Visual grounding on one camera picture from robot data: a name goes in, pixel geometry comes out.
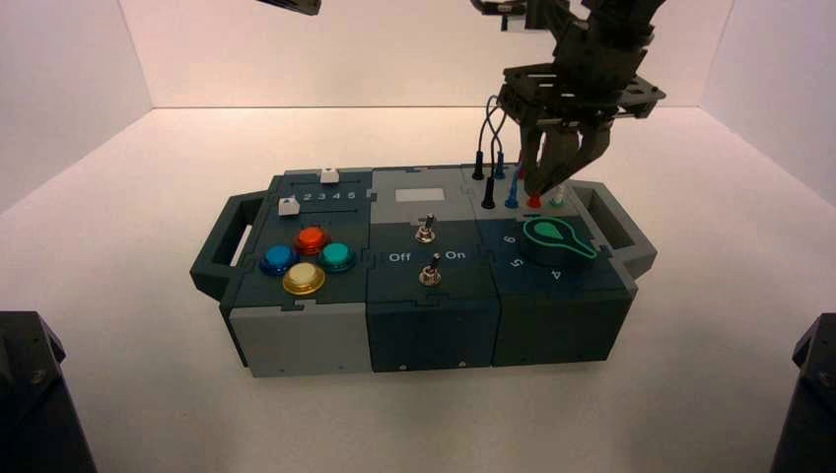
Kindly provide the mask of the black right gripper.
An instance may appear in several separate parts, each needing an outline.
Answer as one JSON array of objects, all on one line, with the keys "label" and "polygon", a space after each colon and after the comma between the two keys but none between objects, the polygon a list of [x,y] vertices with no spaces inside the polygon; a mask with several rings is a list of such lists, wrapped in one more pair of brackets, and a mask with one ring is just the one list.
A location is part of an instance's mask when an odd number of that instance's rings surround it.
[{"label": "black right gripper", "polygon": [[637,74],[650,39],[599,25],[566,25],[556,32],[552,61],[504,70],[499,105],[518,124],[602,121],[521,126],[521,176],[529,196],[600,158],[610,144],[610,119],[646,118],[666,98]]}]

